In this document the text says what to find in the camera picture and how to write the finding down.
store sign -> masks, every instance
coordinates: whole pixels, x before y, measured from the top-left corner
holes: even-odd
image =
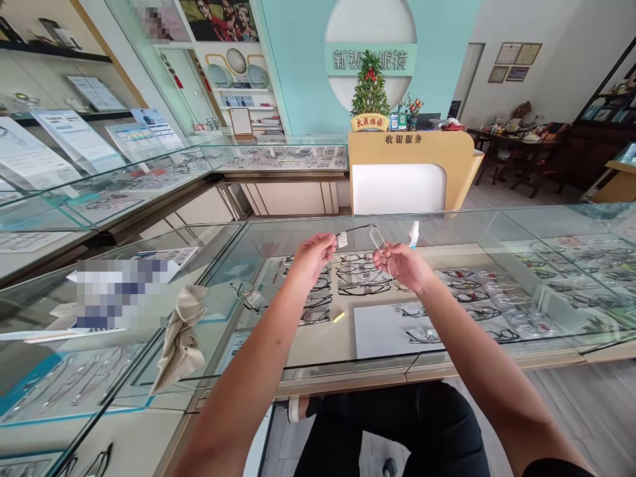
[[[385,76],[412,76],[417,45],[414,43],[325,43],[328,76],[357,76],[365,50],[380,59]]]

teal wall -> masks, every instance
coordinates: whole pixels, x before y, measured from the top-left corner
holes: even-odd
[[[252,0],[270,60],[270,76],[287,133],[343,134],[350,113],[336,98],[325,66],[325,33],[337,0]],[[415,73],[408,90],[423,113],[446,117],[480,0],[409,0],[417,33]],[[388,25],[399,28],[399,25]]]

beige cloth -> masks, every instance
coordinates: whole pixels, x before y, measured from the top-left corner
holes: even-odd
[[[157,394],[190,375],[205,364],[192,328],[207,311],[201,306],[206,287],[186,285],[177,296],[175,309],[168,320],[164,352],[157,366],[159,375],[150,389],[150,396]]]

black pants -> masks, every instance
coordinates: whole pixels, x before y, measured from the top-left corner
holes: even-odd
[[[409,456],[403,477],[490,475],[470,404],[440,381],[311,398],[316,414],[295,477],[355,477],[362,431],[396,441]]]

pixelated poster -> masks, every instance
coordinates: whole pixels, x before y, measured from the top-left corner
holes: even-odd
[[[180,0],[194,38],[198,41],[258,42],[248,1]]]

